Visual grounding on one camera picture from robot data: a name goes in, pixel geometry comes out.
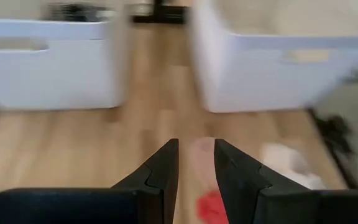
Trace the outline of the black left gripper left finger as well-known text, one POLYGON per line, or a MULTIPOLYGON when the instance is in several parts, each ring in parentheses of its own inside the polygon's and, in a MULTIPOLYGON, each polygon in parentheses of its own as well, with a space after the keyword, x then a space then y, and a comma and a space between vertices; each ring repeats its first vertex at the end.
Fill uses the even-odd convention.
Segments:
POLYGON ((114 224, 173 224, 179 175, 179 141, 170 139, 111 189, 114 224))

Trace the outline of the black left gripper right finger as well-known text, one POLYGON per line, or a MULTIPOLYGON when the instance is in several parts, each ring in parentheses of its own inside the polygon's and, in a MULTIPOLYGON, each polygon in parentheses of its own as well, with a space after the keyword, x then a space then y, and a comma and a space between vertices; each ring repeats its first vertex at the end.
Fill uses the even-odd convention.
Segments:
POLYGON ((223 139, 214 166, 229 224, 310 224, 310 190, 223 139))

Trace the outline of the pink garment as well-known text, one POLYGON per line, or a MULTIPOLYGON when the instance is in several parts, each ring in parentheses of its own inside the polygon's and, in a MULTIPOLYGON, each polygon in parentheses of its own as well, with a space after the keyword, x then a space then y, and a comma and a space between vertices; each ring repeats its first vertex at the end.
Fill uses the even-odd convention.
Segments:
POLYGON ((214 165, 214 143, 215 138, 202 137, 194 139, 188 147, 193 183, 197 189, 196 199, 219 189, 214 165))

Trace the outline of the white garment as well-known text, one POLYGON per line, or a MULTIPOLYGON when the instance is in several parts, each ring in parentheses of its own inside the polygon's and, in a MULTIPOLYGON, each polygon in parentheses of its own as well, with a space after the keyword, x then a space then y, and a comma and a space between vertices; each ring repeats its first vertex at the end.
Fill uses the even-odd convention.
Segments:
POLYGON ((311 190, 326 189, 320 176, 312 172, 307 160, 297 150, 284 144, 267 143, 261 149, 262 163, 311 190))

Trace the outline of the white woven laundry basket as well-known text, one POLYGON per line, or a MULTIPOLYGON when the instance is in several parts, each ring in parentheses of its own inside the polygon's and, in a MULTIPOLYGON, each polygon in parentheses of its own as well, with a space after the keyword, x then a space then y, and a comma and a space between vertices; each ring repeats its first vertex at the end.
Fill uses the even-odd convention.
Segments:
POLYGON ((126 0, 0 0, 0 109, 122 105, 129 29, 126 0))
POLYGON ((213 113, 304 108, 358 70, 358 0, 193 0, 188 28, 213 113))

